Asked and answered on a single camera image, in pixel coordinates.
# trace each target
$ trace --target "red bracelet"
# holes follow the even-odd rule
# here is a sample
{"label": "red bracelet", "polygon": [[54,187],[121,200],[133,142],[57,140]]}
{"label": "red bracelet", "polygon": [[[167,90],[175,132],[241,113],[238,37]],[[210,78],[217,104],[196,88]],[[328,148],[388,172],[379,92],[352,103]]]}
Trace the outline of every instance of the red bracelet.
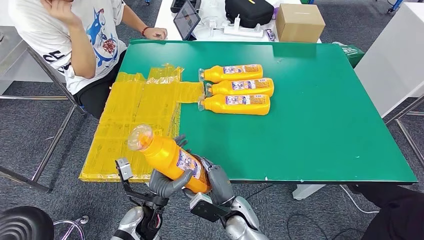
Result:
{"label": "red bracelet", "polygon": [[145,31],[146,31],[146,29],[149,29],[150,27],[149,26],[146,26],[144,29],[143,29],[143,31],[141,31],[141,35],[142,36],[144,36],[145,35]]}

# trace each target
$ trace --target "green trash bag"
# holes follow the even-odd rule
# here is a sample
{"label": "green trash bag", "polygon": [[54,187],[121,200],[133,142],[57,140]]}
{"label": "green trash bag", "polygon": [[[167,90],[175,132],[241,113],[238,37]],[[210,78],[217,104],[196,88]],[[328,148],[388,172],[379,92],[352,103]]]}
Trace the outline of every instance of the green trash bag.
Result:
{"label": "green trash bag", "polygon": [[333,42],[333,44],[337,44],[341,47],[344,52],[344,55],[346,55],[346,58],[349,60],[349,63],[352,68],[356,67],[356,65],[365,55],[365,53],[361,49],[357,48],[355,45],[345,45],[337,41]]}

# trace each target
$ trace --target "cardboard box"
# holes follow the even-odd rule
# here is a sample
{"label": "cardboard box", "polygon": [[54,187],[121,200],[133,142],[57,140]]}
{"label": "cardboard box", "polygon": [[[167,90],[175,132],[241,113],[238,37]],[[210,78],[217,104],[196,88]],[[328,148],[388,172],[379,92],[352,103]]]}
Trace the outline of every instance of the cardboard box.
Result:
{"label": "cardboard box", "polygon": [[316,43],[325,26],[313,4],[280,4],[275,19],[280,42]]}

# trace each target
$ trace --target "orange bottle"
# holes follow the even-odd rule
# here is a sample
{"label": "orange bottle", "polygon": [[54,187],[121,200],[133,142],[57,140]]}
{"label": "orange bottle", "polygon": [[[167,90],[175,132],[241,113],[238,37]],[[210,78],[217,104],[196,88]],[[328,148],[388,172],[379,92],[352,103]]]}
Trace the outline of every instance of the orange bottle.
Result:
{"label": "orange bottle", "polygon": [[207,193],[211,185],[202,163],[187,153],[170,137],[154,135],[148,124],[141,124],[128,137],[128,147],[144,154],[149,165],[170,179],[177,179],[187,169],[193,177],[185,186],[194,193]]}
{"label": "orange bottle", "polygon": [[199,81],[219,83],[224,80],[260,79],[264,75],[262,65],[214,66],[210,69],[199,69]]}
{"label": "orange bottle", "polygon": [[224,80],[217,84],[206,83],[206,97],[213,95],[249,95],[265,94],[269,97],[274,93],[274,82],[269,77],[249,80]]}
{"label": "orange bottle", "polygon": [[198,101],[200,111],[210,110],[217,114],[267,115],[270,106],[270,96],[265,94],[217,94],[207,98],[201,96]]}

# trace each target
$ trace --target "bottle label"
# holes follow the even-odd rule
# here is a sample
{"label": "bottle label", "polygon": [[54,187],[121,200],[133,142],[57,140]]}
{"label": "bottle label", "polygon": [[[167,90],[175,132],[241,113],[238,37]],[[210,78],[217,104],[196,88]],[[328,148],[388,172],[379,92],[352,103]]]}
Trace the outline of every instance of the bottle label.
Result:
{"label": "bottle label", "polygon": [[257,64],[224,67],[224,74],[252,73],[258,71],[259,67]]}
{"label": "bottle label", "polygon": [[264,104],[265,95],[233,95],[225,96],[225,103],[227,105],[251,105],[251,104]]}
{"label": "bottle label", "polygon": [[264,78],[255,80],[233,81],[231,85],[233,90],[262,89],[270,86],[268,81]]}
{"label": "bottle label", "polygon": [[193,170],[193,177],[196,179],[200,178],[202,172],[202,164],[193,156],[188,154],[186,151],[180,149],[178,161],[176,166],[182,169],[183,171],[187,169]]}

